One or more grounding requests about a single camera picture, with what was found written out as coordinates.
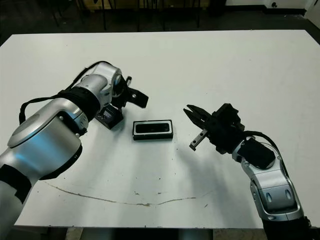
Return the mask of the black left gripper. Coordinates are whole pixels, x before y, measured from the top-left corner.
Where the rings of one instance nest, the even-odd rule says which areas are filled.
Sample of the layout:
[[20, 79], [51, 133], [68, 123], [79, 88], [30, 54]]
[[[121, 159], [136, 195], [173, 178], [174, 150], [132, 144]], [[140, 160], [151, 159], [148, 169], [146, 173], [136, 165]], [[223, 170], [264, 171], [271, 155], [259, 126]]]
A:
[[124, 79], [124, 77], [121, 75], [113, 85], [111, 104], [114, 107], [118, 109], [124, 108], [127, 102], [132, 100], [132, 93], [128, 86], [130, 85], [131, 80], [131, 76], [128, 76], [126, 79]]

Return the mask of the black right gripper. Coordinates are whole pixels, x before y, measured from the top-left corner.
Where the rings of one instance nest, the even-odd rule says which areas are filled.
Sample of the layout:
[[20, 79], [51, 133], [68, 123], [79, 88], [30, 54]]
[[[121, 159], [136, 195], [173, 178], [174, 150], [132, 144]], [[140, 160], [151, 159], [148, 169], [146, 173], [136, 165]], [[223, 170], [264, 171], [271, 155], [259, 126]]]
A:
[[183, 109], [187, 117], [193, 124], [201, 129], [201, 132], [190, 143], [190, 147], [196, 150], [196, 147], [208, 138], [220, 154], [231, 154], [240, 144], [244, 137], [244, 125], [237, 114], [210, 114], [204, 109], [187, 104]]

